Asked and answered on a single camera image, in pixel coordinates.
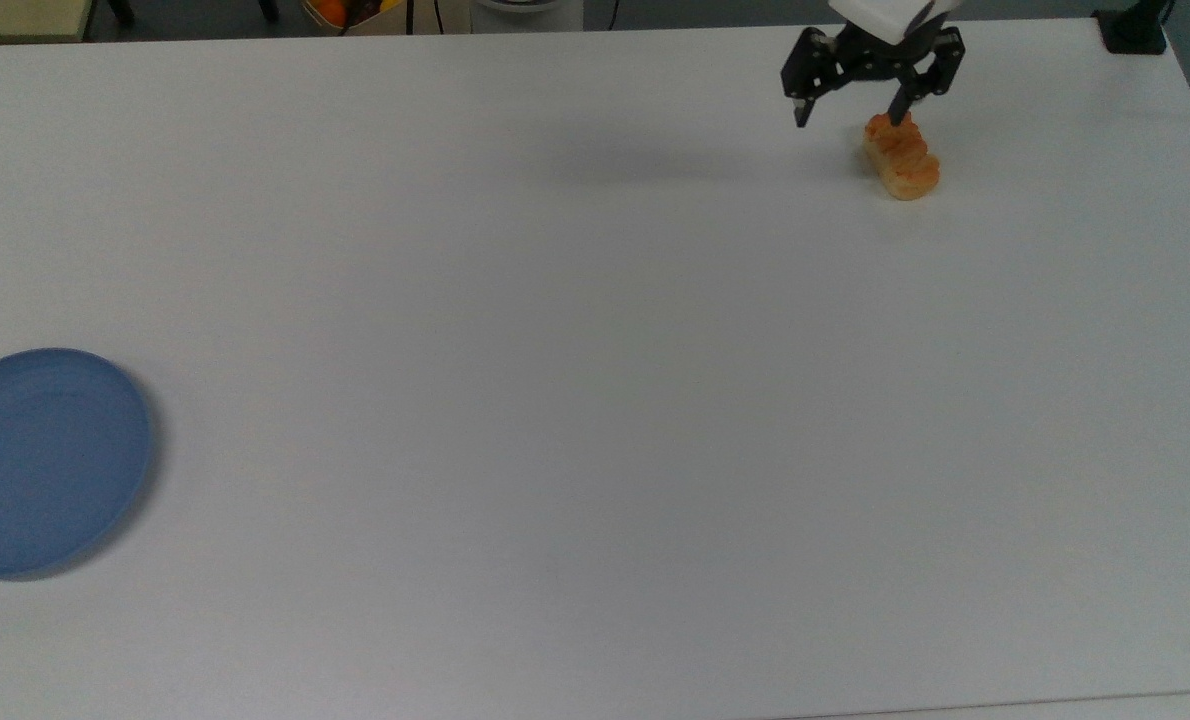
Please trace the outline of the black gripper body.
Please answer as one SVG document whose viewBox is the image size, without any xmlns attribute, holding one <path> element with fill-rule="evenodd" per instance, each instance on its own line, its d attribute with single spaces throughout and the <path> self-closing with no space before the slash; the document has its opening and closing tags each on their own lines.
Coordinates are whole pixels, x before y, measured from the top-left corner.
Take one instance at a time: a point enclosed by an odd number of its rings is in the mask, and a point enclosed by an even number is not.
<svg viewBox="0 0 1190 720">
<path fill-rule="evenodd" d="M 915 67 L 932 54 L 942 20 L 929 20 L 897 44 L 888 44 L 848 21 L 834 37 L 834 63 L 839 77 L 850 82 L 879 82 L 896 79 L 900 70 Z"/>
</svg>

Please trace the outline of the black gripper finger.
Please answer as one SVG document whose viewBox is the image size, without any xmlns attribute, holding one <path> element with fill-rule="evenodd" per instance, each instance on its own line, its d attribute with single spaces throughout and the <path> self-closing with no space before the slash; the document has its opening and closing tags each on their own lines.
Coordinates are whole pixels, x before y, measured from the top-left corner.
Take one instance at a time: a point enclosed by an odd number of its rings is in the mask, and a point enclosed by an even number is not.
<svg viewBox="0 0 1190 720">
<path fill-rule="evenodd" d="M 947 94 L 965 55 L 959 27 L 944 27 L 923 46 L 925 54 L 912 58 L 888 60 L 898 90 L 889 104 L 887 115 L 892 127 L 898 127 L 912 106 L 928 96 Z"/>
<path fill-rule="evenodd" d="M 793 123 L 804 129 L 816 101 L 841 90 L 846 76 L 838 58 L 838 38 L 822 29 L 801 32 L 781 68 L 783 94 L 793 102 Z"/>
</svg>

